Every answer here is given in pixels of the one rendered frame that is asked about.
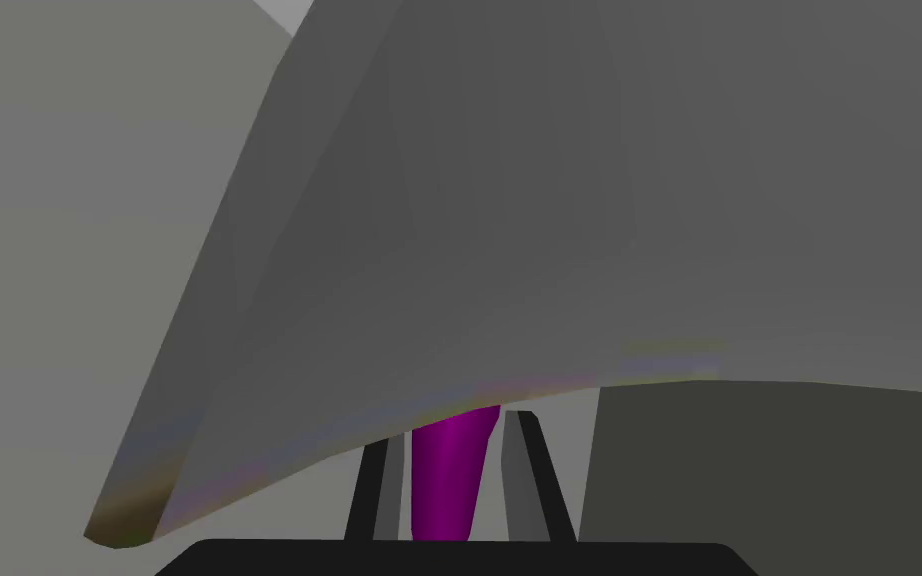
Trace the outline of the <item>magenta tapered object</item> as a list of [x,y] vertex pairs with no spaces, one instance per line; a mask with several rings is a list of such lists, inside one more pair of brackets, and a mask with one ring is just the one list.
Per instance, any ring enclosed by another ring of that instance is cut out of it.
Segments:
[[469,539],[488,444],[500,412],[499,405],[488,406],[413,431],[413,539]]

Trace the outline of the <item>large grey curved object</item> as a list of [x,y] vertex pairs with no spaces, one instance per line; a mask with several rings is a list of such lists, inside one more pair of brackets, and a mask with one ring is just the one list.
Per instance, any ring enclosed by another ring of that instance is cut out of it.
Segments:
[[922,390],[922,0],[314,0],[84,535],[691,380]]

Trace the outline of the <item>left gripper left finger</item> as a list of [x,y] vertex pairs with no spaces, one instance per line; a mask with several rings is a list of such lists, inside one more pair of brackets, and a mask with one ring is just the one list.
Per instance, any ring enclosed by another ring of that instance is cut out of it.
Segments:
[[399,539],[404,455],[403,434],[364,447],[349,509],[345,540]]

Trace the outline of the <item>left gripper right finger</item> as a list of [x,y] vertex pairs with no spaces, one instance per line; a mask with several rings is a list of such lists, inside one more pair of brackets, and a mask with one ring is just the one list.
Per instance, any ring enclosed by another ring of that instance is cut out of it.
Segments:
[[504,415],[502,485],[510,541],[577,540],[543,429],[529,410]]

